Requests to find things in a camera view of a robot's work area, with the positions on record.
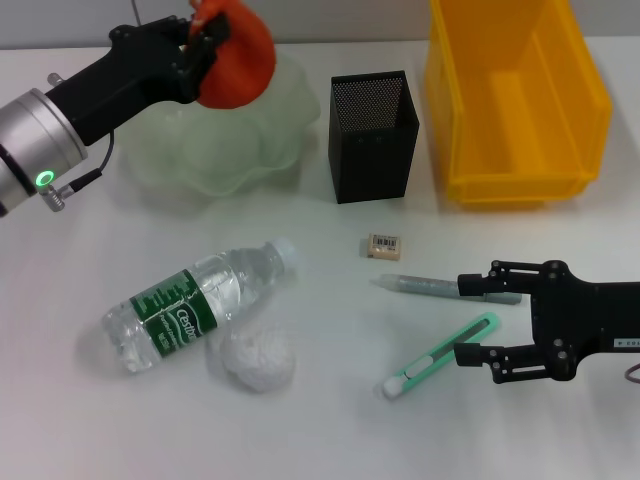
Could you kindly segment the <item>green utility knife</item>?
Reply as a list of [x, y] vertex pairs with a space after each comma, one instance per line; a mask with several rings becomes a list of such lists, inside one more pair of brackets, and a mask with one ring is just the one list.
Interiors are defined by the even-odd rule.
[[495, 313], [484, 313], [441, 341], [431, 350], [406, 365], [381, 385], [381, 391], [388, 400], [395, 400], [408, 393], [439, 369], [455, 359], [454, 347], [458, 343], [480, 343], [501, 326]]

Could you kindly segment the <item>black mesh pen holder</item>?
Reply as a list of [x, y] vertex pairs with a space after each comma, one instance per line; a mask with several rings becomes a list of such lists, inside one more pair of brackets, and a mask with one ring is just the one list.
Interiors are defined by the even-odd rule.
[[402, 198], [419, 127], [403, 70], [332, 78], [328, 159], [336, 201]]

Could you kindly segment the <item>white paper ball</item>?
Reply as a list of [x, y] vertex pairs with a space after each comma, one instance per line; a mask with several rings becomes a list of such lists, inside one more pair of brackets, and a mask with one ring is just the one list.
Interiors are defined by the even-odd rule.
[[227, 326], [206, 343], [210, 375], [250, 394], [269, 394], [293, 380], [297, 356], [291, 332], [282, 325]]

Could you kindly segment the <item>red-orange fruit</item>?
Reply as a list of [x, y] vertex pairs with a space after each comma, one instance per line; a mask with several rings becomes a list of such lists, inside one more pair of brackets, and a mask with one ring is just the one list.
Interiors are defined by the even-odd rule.
[[220, 14], [230, 37], [215, 48], [216, 61], [200, 84], [198, 103], [211, 109], [236, 109], [256, 100], [276, 69], [269, 28], [243, 0], [188, 0], [194, 9], [190, 34], [200, 33]]

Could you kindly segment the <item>clear water bottle green label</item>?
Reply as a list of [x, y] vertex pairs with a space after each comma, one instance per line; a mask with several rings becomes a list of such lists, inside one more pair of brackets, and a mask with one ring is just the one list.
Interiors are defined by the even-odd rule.
[[141, 373], [240, 321], [296, 269], [296, 249], [285, 238], [226, 250], [115, 305], [102, 325], [124, 368]]

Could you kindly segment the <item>wavy green glass fruit plate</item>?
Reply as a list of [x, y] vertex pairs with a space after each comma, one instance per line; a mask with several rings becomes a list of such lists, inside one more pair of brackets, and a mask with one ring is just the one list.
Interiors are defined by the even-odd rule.
[[153, 105], [115, 137], [147, 190], [219, 198], [295, 164], [320, 103], [299, 62], [279, 52], [268, 88], [247, 106]]

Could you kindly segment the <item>yellow plastic bin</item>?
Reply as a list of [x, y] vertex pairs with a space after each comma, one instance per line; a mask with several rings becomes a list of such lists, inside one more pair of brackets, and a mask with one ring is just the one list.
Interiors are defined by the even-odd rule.
[[519, 208], [599, 175], [613, 112], [569, 0], [429, 0], [425, 93], [447, 197]]

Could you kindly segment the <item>grey marker pen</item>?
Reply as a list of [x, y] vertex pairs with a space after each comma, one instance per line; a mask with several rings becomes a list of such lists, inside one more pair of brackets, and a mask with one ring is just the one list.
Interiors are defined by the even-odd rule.
[[373, 279], [371, 283], [389, 291], [437, 298], [502, 305], [518, 305], [522, 302], [522, 295], [517, 293], [488, 293], [481, 294], [480, 296], [461, 296], [457, 282], [449, 280], [382, 274], [378, 278]]

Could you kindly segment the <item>beige eraser with barcode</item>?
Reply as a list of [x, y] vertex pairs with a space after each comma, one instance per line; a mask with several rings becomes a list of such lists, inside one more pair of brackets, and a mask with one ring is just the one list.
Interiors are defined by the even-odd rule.
[[359, 255], [362, 258], [399, 261], [401, 250], [401, 238], [392, 235], [371, 233], [359, 245]]

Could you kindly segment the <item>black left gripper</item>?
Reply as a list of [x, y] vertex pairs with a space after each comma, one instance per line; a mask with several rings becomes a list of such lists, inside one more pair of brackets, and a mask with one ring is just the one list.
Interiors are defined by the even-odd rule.
[[224, 13], [202, 25], [168, 17], [140, 27], [121, 25], [109, 52], [46, 93], [90, 146], [156, 103], [188, 104], [231, 35]]

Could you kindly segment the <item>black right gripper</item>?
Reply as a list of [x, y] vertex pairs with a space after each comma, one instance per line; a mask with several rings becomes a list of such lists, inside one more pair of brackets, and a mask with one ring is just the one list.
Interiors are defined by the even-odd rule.
[[591, 283], [559, 260], [494, 260], [486, 276], [460, 274], [461, 297], [531, 294], [534, 344], [456, 343], [460, 367], [488, 365], [495, 384], [551, 378], [570, 381], [598, 353], [640, 353], [640, 282]]

